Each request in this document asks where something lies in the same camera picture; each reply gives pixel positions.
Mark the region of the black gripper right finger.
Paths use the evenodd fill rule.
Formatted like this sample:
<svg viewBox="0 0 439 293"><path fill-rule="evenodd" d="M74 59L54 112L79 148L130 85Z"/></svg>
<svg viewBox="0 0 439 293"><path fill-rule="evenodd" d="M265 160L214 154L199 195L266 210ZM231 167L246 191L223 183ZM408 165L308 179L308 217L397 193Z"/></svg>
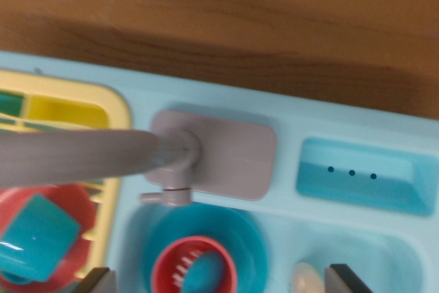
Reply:
<svg viewBox="0 0 439 293"><path fill-rule="evenodd" d="M372 290L345 263L333 263L324 269L325 293L372 293Z"/></svg>

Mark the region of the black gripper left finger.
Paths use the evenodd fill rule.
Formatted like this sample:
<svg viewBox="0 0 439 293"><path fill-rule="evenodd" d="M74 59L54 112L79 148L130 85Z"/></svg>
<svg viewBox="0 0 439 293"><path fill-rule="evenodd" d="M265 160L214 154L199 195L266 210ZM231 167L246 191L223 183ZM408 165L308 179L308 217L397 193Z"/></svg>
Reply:
<svg viewBox="0 0 439 293"><path fill-rule="evenodd" d="M77 293L116 292L116 272L110 268L93 268L77 286Z"/></svg>

